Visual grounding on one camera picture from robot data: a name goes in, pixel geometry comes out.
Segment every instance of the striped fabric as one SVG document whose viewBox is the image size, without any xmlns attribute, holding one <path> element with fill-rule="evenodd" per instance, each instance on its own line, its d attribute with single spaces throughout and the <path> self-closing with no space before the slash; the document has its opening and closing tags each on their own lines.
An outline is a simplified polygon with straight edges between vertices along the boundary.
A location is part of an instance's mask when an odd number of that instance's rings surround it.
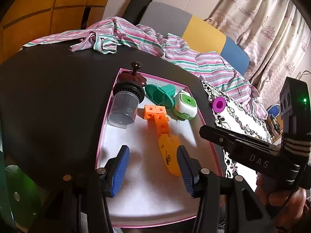
<svg viewBox="0 0 311 233">
<path fill-rule="evenodd" d="M 218 90 L 227 92 L 260 120 L 266 119 L 268 115 L 258 91 L 219 54 L 198 53 L 191 50 L 187 42 L 178 36 L 168 34 L 165 37 L 148 26 L 134 26 L 123 18 L 106 18 L 86 30 L 66 31 L 42 37 L 23 45 L 21 49 L 71 39 L 80 39 L 80 43 L 70 47 L 71 51 L 93 48 L 103 54 L 115 53 L 118 45 L 145 51 L 178 65 Z"/>
</svg>

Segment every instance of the screw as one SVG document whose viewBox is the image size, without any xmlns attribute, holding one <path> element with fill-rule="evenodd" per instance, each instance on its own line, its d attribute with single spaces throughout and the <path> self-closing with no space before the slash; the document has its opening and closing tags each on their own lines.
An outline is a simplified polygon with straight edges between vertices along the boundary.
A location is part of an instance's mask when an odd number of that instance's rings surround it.
<svg viewBox="0 0 311 233">
<path fill-rule="evenodd" d="M 201 173 L 203 173 L 203 174 L 209 174 L 209 173 L 210 173 L 210 170 L 207 169 L 207 168 L 202 168 L 202 169 L 201 169 Z"/>
<path fill-rule="evenodd" d="M 98 174 L 104 174 L 104 173 L 106 172 L 106 169 L 105 169 L 104 167 L 100 167 L 100 168 L 98 168 L 98 169 L 96 170 L 96 172 L 97 172 Z"/>
<path fill-rule="evenodd" d="M 236 175 L 234 178 L 238 182 L 241 182 L 243 180 L 243 177 L 241 175 Z"/>
<path fill-rule="evenodd" d="M 66 174 L 66 175 L 63 177 L 63 180 L 64 180 L 64 181 L 69 181 L 69 180 L 71 180 L 71 175 L 70 175 L 70 174 Z"/>
<path fill-rule="evenodd" d="M 15 192 L 15 193 L 14 193 L 14 198 L 15 198 L 15 200 L 17 200 L 17 201 L 20 201 L 20 200 L 21 200 L 21 197 L 19 196 L 18 192 Z"/>
</svg>

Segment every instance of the purple plastic object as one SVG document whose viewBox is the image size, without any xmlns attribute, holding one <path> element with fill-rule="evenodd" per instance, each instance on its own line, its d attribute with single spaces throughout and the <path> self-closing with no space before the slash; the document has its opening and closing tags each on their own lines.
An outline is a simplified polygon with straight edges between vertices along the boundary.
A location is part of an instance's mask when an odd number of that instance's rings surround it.
<svg viewBox="0 0 311 233">
<path fill-rule="evenodd" d="M 213 111 L 216 113 L 224 111 L 225 107 L 226 107 L 226 100 L 221 96 L 216 97 L 215 100 L 213 100 L 212 102 Z"/>
</svg>

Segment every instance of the pink-edged tray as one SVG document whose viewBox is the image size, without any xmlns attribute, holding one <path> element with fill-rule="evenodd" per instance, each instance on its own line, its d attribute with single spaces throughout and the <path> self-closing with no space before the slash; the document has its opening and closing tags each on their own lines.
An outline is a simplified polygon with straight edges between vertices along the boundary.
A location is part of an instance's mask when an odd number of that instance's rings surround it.
<svg viewBox="0 0 311 233">
<path fill-rule="evenodd" d="M 147 79 L 147 84 L 172 84 L 176 93 L 183 89 L 191 94 L 185 85 L 141 74 Z M 100 133 L 95 168 L 104 167 L 109 158 L 117 155 L 122 145 L 130 148 L 130 160 L 121 190 L 114 198 L 107 198 L 112 225 L 121 228 L 153 227 L 195 217 L 199 199 L 191 199 L 182 177 L 168 172 L 158 146 L 155 123 L 142 118 L 144 105 L 154 103 L 145 97 L 138 106 L 135 124 L 129 129 L 120 129 L 107 123 L 112 102 L 111 92 Z M 200 127 L 205 124 L 200 110 L 192 120 L 181 121 L 172 111 L 168 111 L 168 116 L 171 134 L 178 135 L 189 155 L 198 159 L 202 167 L 221 175 L 214 145 L 199 135 Z"/>
</svg>

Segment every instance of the beige patterned curtain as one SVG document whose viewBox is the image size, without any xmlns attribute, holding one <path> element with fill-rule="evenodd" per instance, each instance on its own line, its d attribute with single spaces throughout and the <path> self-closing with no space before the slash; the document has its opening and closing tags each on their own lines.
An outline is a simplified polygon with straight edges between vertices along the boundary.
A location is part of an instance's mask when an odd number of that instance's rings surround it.
<svg viewBox="0 0 311 233">
<path fill-rule="evenodd" d="M 285 78 L 299 66 L 311 32 L 291 0 L 224 0 L 208 23 L 232 38 L 250 59 L 244 74 L 264 106 L 279 101 Z"/>
</svg>

